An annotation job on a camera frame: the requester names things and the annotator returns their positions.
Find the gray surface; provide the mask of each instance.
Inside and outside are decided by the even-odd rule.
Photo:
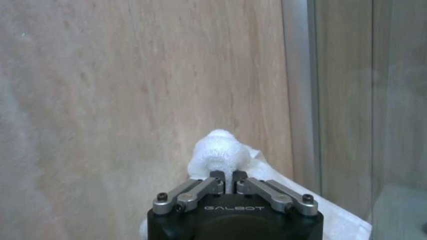
[[[293,180],[320,194],[314,2],[281,0]]]
[[[424,240],[427,191],[406,186],[384,186],[373,205],[373,240]]]

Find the metal frame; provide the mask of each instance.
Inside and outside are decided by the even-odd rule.
[[[314,1],[281,0],[293,180],[321,194]]]

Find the white cloth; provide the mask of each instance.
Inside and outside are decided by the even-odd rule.
[[[308,189],[285,178],[266,163],[262,153],[241,144],[225,130],[213,130],[198,140],[187,164],[192,179],[205,179],[209,172],[220,170],[225,175],[225,192],[229,193],[232,173],[245,171],[246,176],[258,180],[274,180],[298,194],[312,194],[322,213],[324,240],[368,240],[372,226],[357,216],[321,198]],[[146,238],[146,220],[139,225],[141,238]]]

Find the wooden panel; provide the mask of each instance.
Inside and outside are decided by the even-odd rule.
[[[370,209],[370,4],[314,4],[321,194],[362,218]]]
[[[292,177],[280,0],[0,5],[1,239],[138,239],[228,129]]]

